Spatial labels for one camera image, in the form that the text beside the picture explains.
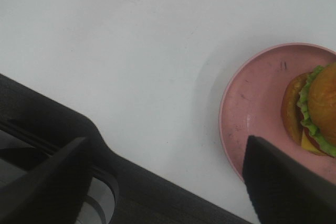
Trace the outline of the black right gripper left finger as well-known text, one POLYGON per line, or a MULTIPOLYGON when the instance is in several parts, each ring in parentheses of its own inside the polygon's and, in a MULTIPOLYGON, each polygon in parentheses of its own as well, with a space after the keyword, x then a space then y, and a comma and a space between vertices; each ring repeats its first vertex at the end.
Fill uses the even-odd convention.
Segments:
POLYGON ((75 223, 91 181, 90 143, 78 137, 1 188, 1 223, 75 223))

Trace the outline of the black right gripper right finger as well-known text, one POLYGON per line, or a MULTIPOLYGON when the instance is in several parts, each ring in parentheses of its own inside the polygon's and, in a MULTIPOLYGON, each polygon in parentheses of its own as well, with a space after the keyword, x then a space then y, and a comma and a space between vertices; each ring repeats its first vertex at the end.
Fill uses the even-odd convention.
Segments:
POLYGON ((335 223, 335 184, 259 136, 249 136, 244 183, 261 223, 335 223))

